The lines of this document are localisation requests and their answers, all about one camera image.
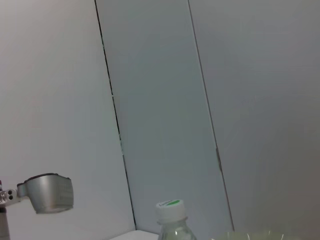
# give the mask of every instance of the bottle neck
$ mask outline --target bottle neck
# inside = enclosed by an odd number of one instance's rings
[[[177,229],[177,228],[181,228],[181,227],[187,227],[186,220],[187,220],[187,218],[179,220],[179,221],[162,223],[161,225],[162,225],[162,228],[165,230]]]

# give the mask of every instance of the white wall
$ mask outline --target white wall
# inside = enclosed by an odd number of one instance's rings
[[[318,239],[320,1],[190,3],[235,229]]]
[[[7,209],[12,240],[101,240],[134,229],[93,0],[0,1],[0,179],[70,177],[74,209]]]
[[[98,0],[135,219],[158,233],[155,205],[185,200],[199,240],[230,230],[185,0]]]

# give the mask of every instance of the bottle cap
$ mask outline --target bottle cap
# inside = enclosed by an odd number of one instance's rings
[[[159,202],[155,208],[159,224],[173,223],[187,218],[184,201],[180,199]]]

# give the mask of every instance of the door hinge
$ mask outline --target door hinge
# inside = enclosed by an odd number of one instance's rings
[[[216,156],[218,157],[219,168],[220,168],[220,171],[222,172],[222,165],[221,165],[219,148],[216,148],[215,151],[216,151]]]

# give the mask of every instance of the clear bottle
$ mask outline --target clear bottle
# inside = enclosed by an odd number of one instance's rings
[[[183,200],[159,202],[156,205],[158,223],[162,225],[158,240],[197,240],[186,224]]]

